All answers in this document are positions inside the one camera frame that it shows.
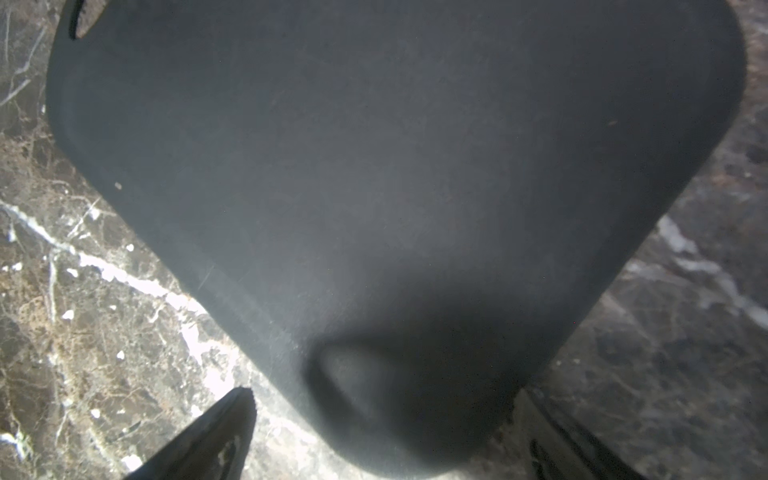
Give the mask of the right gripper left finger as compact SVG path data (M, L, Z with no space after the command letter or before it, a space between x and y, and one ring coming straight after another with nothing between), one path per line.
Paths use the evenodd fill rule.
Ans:
M236 387L127 478L239 480L256 419L252 390Z

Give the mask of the black cutting board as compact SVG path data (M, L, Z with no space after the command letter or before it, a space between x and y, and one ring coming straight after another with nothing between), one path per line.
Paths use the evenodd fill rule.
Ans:
M728 130L725 1L112 1L55 142L340 456L469 458Z

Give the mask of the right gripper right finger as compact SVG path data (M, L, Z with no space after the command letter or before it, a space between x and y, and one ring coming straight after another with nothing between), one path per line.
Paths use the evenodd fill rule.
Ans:
M537 391L522 389L513 410L529 479L644 480L603 442Z

